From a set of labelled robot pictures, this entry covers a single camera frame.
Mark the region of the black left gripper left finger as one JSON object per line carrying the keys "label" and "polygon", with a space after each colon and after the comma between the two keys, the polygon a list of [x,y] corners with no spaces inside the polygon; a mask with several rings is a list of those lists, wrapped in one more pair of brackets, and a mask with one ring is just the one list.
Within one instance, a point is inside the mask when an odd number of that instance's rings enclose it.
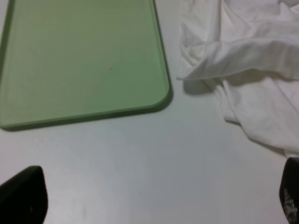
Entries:
{"label": "black left gripper left finger", "polygon": [[43,169],[29,166],[0,185],[2,224],[42,224],[48,210]]}

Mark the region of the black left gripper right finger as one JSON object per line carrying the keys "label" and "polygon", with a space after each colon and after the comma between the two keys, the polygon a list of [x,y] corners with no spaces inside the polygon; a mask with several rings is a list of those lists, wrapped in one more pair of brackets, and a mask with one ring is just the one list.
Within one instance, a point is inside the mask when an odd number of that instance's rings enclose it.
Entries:
{"label": "black left gripper right finger", "polygon": [[290,224],[299,223],[299,158],[290,157],[285,163],[279,188],[279,199]]}

